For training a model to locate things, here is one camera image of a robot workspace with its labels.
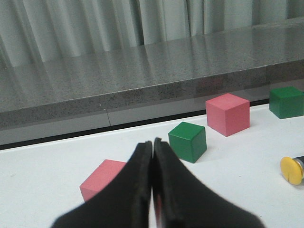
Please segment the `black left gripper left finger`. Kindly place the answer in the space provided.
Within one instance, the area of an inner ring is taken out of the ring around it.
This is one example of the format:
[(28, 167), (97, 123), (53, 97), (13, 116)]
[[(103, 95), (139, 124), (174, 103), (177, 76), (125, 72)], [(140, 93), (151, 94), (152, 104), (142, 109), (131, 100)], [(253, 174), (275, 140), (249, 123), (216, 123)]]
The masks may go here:
[(152, 143), (137, 144), (118, 175), (90, 200), (59, 217), (54, 228), (147, 228)]

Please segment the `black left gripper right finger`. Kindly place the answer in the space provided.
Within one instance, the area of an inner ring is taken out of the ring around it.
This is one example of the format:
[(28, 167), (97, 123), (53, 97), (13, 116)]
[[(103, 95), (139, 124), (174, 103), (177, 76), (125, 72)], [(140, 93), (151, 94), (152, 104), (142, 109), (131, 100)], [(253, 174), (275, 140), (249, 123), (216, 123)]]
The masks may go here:
[(201, 183), (167, 142), (154, 141), (153, 200), (159, 228), (262, 228), (254, 214)]

